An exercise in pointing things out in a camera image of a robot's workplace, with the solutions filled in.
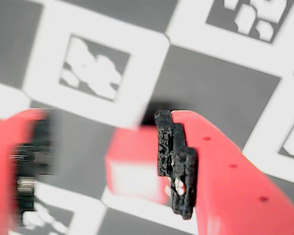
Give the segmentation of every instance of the screw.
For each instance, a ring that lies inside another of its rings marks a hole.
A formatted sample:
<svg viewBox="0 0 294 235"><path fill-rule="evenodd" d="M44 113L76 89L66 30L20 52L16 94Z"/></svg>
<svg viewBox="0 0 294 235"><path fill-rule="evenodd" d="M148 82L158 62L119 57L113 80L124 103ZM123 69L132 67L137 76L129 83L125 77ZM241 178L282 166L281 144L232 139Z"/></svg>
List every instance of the screw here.
<svg viewBox="0 0 294 235"><path fill-rule="evenodd" d="M36 181L33 177L20 177L17 190L19 192L33 192L35 183Z"/></svg>
<svg viewBox="0 0 294 235"><path fill-rule="evenodd" d="M185 194L185 185L181 181L181 179L177 177L174 181L174 185L175 185L175 189L177 191L177 194L180 196L183 196Z"/></svg>

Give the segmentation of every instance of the red plastic part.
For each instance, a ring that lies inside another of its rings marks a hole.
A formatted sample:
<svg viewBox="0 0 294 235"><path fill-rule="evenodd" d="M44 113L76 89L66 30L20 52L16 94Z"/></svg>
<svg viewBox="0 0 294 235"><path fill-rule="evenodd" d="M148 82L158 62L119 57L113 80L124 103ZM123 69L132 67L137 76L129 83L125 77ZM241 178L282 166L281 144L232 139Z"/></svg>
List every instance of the red plastic part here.
<svg viewBox="0 0 294 235"><path fill-rule="evenodd" d="M9 155L18 144L30 141L34 121L43 117L43 110L31 109L0 121L0 235L8 234L8 217L13 211L14 164Z"/></svg>
<svg viewBox="0 0 294 235"><path fill-rule="evenodd" d="M138 196L166 203L168 180L157 176L157 128L116 129L105 156L109 190L119 196Z"/></svg>
<svg viewBox="0 0 294 235"><path fill-rule="evenodd" d="M197 113L171 114L199 155L199 235L294 235L294 204L232 141Z"/></svg>

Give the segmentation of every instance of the black gripper pad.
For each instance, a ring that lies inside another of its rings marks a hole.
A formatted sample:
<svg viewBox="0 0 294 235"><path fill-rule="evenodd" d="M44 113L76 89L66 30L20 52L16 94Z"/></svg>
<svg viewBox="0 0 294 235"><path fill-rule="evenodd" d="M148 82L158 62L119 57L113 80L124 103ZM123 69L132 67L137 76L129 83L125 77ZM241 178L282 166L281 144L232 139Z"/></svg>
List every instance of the black gripper pad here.
<svg viewBox="0 0 294 235"><path fill-rule="evenodd" d="M53 165L51 129L53 114L46 111L45 118L34 123L31 142L20 144L10 155L16 162L15 199L17 205L16 226L23 225L23 213L34 211L34 189L18 190L19 182L24 177L36 180L41 174L52 174Z"/></svg>
<svg viewBox="0 0 294 235"><path fill-rule="evenodd" d="M171 178L173 212L190 219L196 203L197 152L187 147L183 125L173 123L170 111L157 111L154 120L158 129L158 175ZM184 183L184 194L178 194L176 179Z"/></svg>

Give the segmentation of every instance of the mounting hole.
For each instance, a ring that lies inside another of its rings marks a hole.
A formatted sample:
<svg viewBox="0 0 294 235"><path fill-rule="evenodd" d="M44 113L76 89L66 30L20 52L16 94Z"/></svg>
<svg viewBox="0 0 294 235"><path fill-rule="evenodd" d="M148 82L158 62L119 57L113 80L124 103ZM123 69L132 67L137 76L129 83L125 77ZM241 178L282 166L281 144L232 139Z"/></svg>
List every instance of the mounting hole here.
<svg viewBox="0 0 294 235"><path fill-rule="evenodd" d="M259 197L259 200L260 200L261 202L267 202L267 201L269 201L269 198L264 197L264 196L261 196L261 197Z"/></svg>
<svg viewBox="0 0 294 235"><path fill-rule="evenodd" d="M205 137L203 137L202 138L204 141L209 141L209 140L211 140L211 137L210 136L205 136Z"/></svg>

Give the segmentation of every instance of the black rubber pad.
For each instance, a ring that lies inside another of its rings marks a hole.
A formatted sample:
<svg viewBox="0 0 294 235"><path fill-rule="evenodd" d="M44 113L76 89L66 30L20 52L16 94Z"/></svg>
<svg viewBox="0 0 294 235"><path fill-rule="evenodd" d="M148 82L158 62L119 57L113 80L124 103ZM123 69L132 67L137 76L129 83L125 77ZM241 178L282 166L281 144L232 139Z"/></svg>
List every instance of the black rubber pad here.
<svg viewBox="0 0 294 235"><path fill-rule="evenodd" d="M198 156L186 145L184 128L173 123L171 112L158 111L154 115L158 129L158 175L171 178L171 207L175 214L190 219L196 203ZM175 180L184 183L185 193L179 195Z"/></svg>

